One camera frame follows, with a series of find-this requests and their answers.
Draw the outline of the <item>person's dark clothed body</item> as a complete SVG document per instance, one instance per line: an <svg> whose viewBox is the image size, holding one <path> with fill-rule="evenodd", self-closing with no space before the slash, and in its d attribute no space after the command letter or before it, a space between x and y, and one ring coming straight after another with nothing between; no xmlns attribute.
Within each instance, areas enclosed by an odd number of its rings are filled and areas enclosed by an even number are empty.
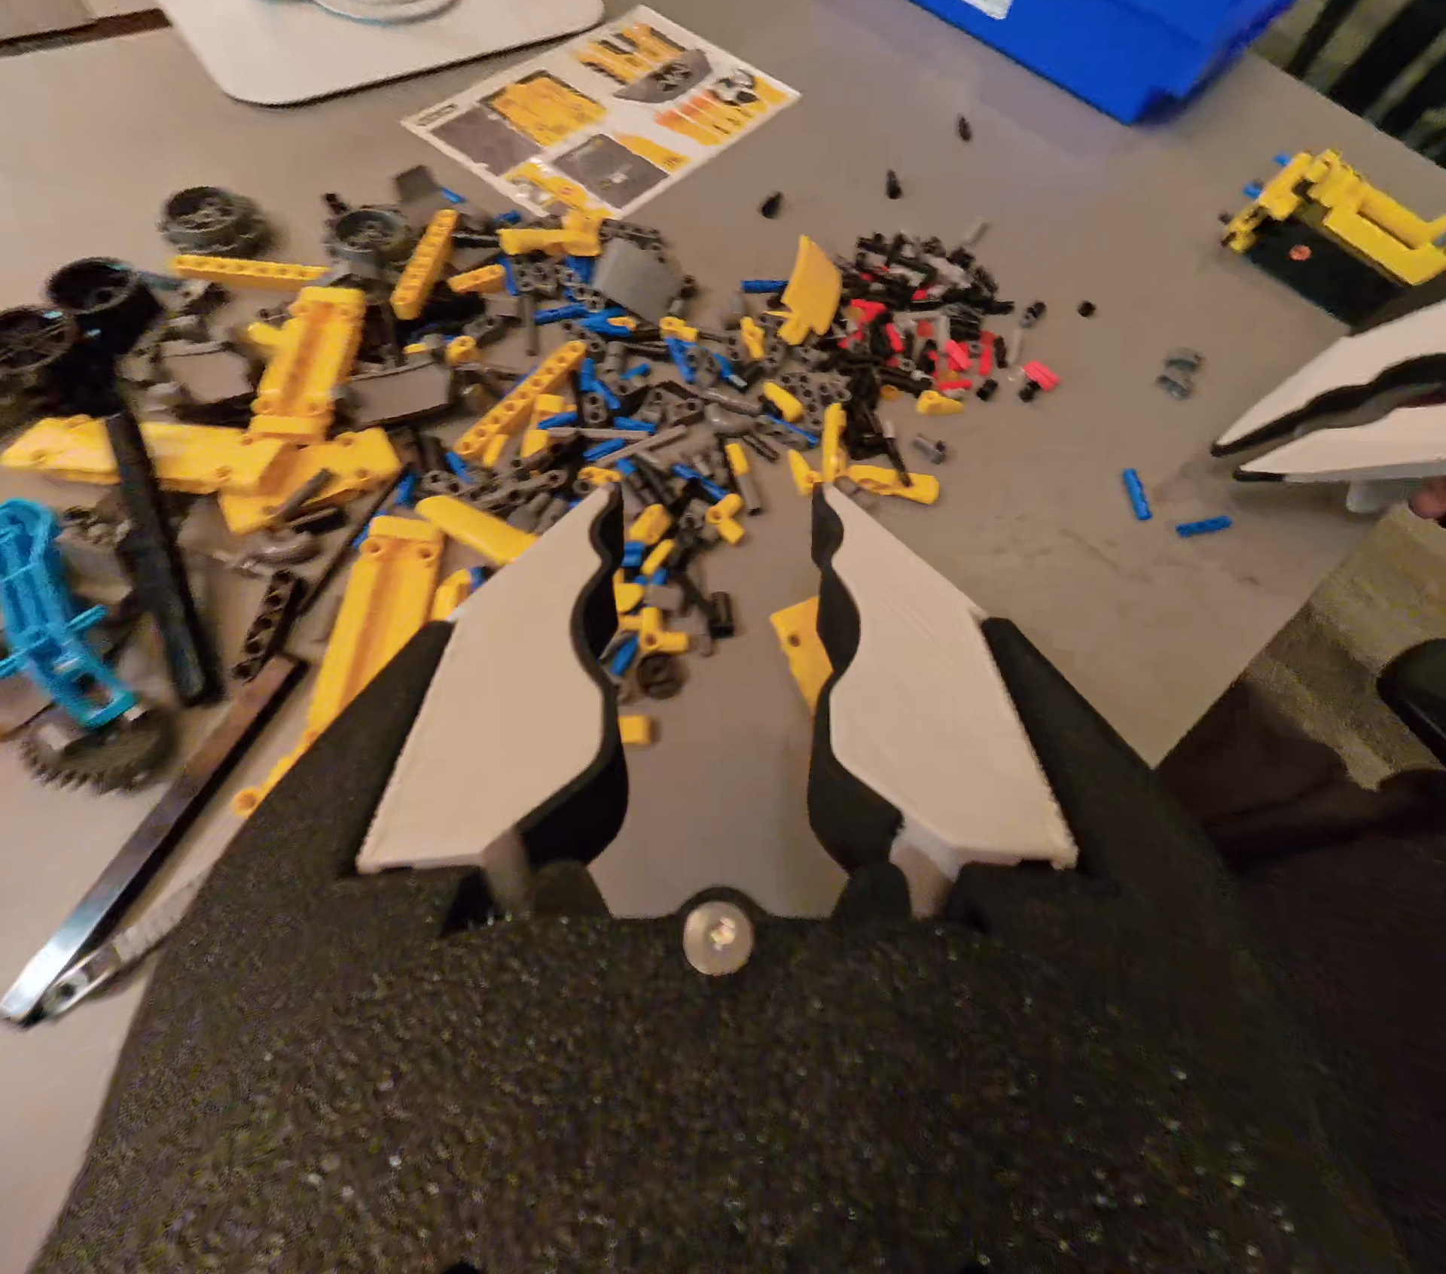
<svg viewBox="0 0 1446 1274"><path fill-rule="evenodd" d="M1426 762L1359 783L1237 679L1158 780L1231 869L1411 1263L1442 1271L1444 774L1406 733Z"/></svg>

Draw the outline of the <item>yellow curved panel piece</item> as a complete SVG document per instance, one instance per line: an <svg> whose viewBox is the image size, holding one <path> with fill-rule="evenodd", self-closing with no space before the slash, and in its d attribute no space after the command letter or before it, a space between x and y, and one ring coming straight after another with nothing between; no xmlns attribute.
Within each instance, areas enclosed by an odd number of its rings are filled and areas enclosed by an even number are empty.
<svg viewBox="0 0 1446 1274"><path fill-rule="evenodd" d="M780 292L786 316L777 330L778 339L790 348L799 348L811 337L828 334L838 310L841 286L841 271L834 259L811 238L801 235L792 271Z"/></svg>

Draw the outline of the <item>black office chair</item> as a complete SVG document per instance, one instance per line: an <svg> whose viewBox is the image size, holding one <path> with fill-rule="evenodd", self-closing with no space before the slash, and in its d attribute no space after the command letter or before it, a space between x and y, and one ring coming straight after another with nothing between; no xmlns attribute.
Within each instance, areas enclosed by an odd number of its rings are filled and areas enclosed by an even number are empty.
<svg viewBox="0 0 1446 1274"><path fill-rule="evenodd" d="M1376 675L1375 687L1382 705L1444 764L1444 639L1394 655Z"/></svg>

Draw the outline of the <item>black flat strip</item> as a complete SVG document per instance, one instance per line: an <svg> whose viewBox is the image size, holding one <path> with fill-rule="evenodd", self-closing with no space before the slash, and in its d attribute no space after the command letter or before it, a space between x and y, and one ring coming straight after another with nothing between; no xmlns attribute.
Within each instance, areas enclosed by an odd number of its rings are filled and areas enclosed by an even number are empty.
<svg viewBox="0 0 1446 1274"><path fill-rule="evenodd" d="M2 994L5 1023L25 1027L69 1012L124 976L176 926L185 911L179 892L135 925L121 926L121 920L165 869L307 669L307 661L285 652L264 661L79 904Z"/></svg>

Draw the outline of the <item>pile of yellow black bricks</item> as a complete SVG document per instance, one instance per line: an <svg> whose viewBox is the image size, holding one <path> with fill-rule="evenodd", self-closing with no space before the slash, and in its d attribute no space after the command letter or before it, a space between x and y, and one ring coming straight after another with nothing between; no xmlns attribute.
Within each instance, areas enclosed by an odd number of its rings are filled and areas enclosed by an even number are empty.
<svg viewBox="0 0 1446 1274"><path fill-rule="evenodd" d="M166 774L173 714L237 699L346 566L298 747L233 801L245 816L429 620L441 620L608 485L641 503L623 547L612 675L674 670L689 636L733 633L688 575L757 514L752 452L798 489L930 505L877 407L784 343L786 279L746 279L724 328L688 319L694 280L636 221L525 223L447 196L426 221L326 199L331 267L224 258L251 203L171 199L170 276L88 258L38 304L2 307L2 470L100 488L60 523L93 648L136 696L81 730L35 705L2 738L40 783L127 792Z"/></svg>

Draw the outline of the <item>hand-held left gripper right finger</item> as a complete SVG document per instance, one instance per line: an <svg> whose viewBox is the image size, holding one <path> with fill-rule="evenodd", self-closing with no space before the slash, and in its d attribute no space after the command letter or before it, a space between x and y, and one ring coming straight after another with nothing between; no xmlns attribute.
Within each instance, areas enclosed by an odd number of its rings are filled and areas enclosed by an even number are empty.
<svg viewBox="0 0 1446 1274"><path fill-rule="evenodd" d="M989 646L983 610L837 488L810 497L807 822L844 875L939 916L966 867L1069 870L1078 843Z"/></svg>

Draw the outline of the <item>yellow black sticker sheet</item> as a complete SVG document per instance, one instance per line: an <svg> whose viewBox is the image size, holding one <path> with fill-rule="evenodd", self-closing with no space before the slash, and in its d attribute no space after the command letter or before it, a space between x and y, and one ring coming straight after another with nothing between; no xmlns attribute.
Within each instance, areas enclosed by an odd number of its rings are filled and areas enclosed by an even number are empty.
<svg viewBox="0 0 1446 1274"><path fill-rule="evenodd" d="M798 99L775 74L638 5L401 127L533 215L626 217Z"/></svg>

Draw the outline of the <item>yellow black brick assembly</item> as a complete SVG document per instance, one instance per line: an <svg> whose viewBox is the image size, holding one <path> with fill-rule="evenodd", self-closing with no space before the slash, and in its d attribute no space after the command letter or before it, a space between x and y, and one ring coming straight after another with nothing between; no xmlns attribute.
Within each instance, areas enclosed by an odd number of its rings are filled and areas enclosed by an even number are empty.
<svg viewBox="0 0 1446 1274"><path fill-rule="evenodd" d="M1350 331L1442 294L1444 217L1420 217L1331 149L1277 155L1222 217L1219 247Z"/></svg>

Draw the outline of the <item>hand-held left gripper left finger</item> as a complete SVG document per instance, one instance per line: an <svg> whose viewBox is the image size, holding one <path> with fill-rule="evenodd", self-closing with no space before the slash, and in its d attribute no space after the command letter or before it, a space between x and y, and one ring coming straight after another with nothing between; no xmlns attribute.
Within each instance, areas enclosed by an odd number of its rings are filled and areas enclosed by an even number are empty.
<svg viewBox="0 0 1446 1274"><path fill-rule="evenodd" d="M475 869L519 911L540 870L621 831L627 767L602 654L618 628L618 488L599 488L448 614L356 872Z"/></svg>

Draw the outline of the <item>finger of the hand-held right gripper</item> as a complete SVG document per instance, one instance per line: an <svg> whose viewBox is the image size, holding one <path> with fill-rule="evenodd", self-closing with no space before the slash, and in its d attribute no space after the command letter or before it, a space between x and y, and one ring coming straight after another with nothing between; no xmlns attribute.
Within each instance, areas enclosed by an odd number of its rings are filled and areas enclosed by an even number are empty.
<svg viewBox="0 0 1446 1274"><path fill-rule="evenodd" d="M1400 405L1375 419L1308 429L1237 465L1237 482L1394 485L1444 474L1442 401Z"/></svg>
<svg viewBox="0 0 1446 1274"><path fill-rule="evenodd" d="M1296 438L1325 422L1442 393L1444 303L1349 331L1268 390L1210 443L1230 458Z"/></svg>

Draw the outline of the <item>light blue frame piece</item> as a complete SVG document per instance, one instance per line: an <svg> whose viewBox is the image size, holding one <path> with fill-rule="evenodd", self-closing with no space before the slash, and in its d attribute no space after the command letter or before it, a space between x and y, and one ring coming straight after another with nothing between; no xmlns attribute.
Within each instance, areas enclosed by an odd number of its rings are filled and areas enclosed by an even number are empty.
<svg viewBox="0 0 1446 1274"><path fill-rule="evenodd" d="M60 518L47 506L2 501L1 676L26 678L82 732L96 732L129 715L136 696L91 643L105 608L70 593L60 535Z"/></svg>

